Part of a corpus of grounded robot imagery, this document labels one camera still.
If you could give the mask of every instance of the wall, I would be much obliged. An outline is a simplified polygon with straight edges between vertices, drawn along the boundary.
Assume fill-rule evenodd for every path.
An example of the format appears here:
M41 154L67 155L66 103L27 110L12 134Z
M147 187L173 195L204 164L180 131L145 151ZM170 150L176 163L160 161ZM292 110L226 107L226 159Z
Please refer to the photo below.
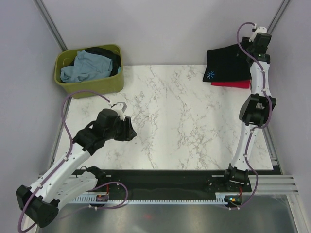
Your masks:
M69 49L116 43L126 65L206 64L206 51L236 43L245 21L268 27L282 2L42 1Z
M311 1L292 1L269 45L269 85L277 98L271 129L286 173L293 174L311 218Z
M0 226L17 232L16 189L46 170L63 91L52 75L61 52L32 0L0 1Z

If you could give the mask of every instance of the blue flower design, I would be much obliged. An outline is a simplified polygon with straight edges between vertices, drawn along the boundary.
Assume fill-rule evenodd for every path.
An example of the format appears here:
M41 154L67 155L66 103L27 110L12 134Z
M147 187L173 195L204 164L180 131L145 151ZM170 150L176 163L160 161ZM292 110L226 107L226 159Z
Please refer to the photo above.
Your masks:
M214 72L214 71L209 71L209 72L207 73L207 77L208 77L209 79L214 78L214 76L215 76L215 72Z

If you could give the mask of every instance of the green basket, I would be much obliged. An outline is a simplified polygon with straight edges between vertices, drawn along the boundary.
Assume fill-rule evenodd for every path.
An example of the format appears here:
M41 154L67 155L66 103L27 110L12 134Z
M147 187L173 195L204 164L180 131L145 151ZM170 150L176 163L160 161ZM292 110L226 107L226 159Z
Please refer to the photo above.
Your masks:
M55 82L58 85L60 85L62 88L64 88L69 94L75 91L80 91L80 90L92 90L100 94L121 91L124 87L124 75L123 75L123 59L122 59L122 53L121 53L120 47L115 44L101 45L98 47L106 49L106 50L110 50L120 56L121 71L118 74L111 76L111 77L90 80L90 81L83 81L80 83L63 83L60 78L60 69L63 67L69 66L69 64L77 56L77 52L87 49L87 48L82 48L82 49L77 49L77 50L65 51L57 57L56 65L55 65L55 73L54 73ZM73 97L75 99L78 99L78 98L89 97L89 96L94 96L94 95L95 94L85 92L85 93L75 94L73 95Z

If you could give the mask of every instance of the gray floor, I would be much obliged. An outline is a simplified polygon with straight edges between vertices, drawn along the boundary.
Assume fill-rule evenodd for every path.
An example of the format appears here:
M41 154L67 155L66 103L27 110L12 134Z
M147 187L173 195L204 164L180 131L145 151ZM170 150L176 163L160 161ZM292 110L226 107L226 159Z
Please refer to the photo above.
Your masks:
M58 216L81 205L67 205ZM85 209L55 220L41 233L296 233L285 196L255 196L243 209L212 205L127 205Z

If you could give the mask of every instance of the folded black cloth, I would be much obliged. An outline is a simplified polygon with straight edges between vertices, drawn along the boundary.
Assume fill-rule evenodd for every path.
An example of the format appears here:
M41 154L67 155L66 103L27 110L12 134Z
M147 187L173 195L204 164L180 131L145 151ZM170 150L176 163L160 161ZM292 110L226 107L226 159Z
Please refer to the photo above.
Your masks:
M112 60L112 71L110 73L110 76L114 76L118 73L119 67L122 66L121 64L121 58L119 55L114 54L112 51L100 48L100 47L91 47L88 49L85 49L85 52L105 56Z
M234 82L251 79L246 59L237 56L238 44L207 51L204 82Z

